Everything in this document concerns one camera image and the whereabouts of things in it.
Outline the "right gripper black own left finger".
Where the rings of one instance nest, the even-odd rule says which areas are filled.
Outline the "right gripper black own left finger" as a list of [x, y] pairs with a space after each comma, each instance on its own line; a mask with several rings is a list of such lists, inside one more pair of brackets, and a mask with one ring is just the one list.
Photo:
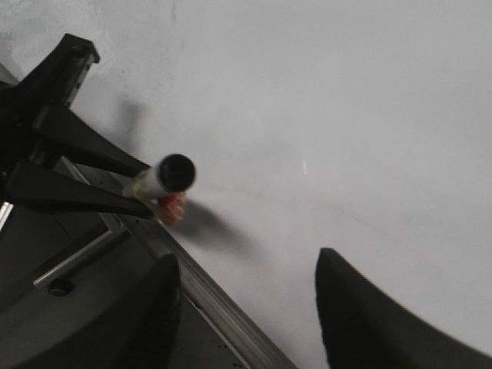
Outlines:
[[3, 368], [164, 368], [179, 320], [176, 257], [102, 258], [1, 312]]

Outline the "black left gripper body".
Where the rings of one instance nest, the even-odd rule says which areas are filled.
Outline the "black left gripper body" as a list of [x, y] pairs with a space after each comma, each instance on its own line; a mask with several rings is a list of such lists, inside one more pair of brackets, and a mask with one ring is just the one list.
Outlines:
[[66, 34], [21, 81], [1, 67], [1, 201], [7, 200], [5, 187], [13, 168], [35, 146], [32, 125], [39, 112], [70, 106], [89, 68], [99, 61], [93, 42]]

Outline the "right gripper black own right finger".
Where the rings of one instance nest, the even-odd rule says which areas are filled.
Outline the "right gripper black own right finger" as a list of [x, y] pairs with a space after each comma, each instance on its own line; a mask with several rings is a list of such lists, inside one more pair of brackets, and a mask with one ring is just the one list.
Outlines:
[[334, 249], [320, 251], [317, 312], [331, 368], [489, 368], [491, 358], [409, 312]]

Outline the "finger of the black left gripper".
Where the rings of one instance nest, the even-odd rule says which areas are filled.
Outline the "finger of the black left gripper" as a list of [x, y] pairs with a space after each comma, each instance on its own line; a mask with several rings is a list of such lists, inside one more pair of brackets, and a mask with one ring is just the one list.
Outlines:
[[43, 212], [97, 212], [149, 218], [141, 202], [124, 198], [29, 161], [20, 161], [5, 179], [5, 200]]
[[51, 150], [75, 163], [130, 178], [149, 168], [101, 136], [65, 106], [44, 109], [33, 128], [48, 142]]

